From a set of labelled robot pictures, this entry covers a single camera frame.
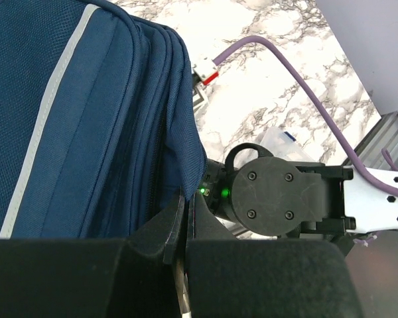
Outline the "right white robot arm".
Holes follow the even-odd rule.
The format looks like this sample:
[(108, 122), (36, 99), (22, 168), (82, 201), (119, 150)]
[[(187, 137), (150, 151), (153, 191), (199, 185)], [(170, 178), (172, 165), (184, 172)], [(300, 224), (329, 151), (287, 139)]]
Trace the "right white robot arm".
[(350, 166), (291, 162), (253, 143), (210, 160), (199, 187), (209, 210), (266, 237), (321, 235), (344, 254), (398, 231), (398, 195)]

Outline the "navy blue student backpack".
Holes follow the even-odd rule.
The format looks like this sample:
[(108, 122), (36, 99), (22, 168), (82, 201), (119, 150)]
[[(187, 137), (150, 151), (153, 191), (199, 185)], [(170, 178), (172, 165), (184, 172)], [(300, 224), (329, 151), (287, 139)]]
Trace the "navy blue student backpack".
[(126, 237), (205, 171), (175, 30), (108, 1), (0, 1), (0, 239)]

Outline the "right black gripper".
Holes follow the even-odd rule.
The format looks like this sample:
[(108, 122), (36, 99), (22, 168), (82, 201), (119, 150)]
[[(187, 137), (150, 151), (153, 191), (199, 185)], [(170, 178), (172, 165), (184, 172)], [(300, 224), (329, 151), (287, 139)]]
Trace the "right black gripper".
[(225, 164), (208, 159), (207, 170), (198, 189), (208, 209), (221, 219), (234, 218), (230, 196), (236, 174), (236, 168), (227, 170)]

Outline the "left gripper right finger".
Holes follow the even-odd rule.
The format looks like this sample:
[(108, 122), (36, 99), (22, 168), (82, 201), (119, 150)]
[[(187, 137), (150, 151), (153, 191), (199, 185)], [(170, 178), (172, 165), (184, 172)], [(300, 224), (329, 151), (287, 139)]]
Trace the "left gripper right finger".
[(239, 240), (197, 195), (186, 273), (193, 317), (362, 317), (339, 249), (318, 240)]

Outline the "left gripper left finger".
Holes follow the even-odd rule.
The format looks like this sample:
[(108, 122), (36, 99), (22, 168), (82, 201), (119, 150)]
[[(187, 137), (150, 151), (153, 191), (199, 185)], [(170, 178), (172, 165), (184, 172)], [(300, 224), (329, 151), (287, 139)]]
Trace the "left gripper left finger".
[(180, 317), (185, 200), (128, 238), (0, 240), (0, 317)]

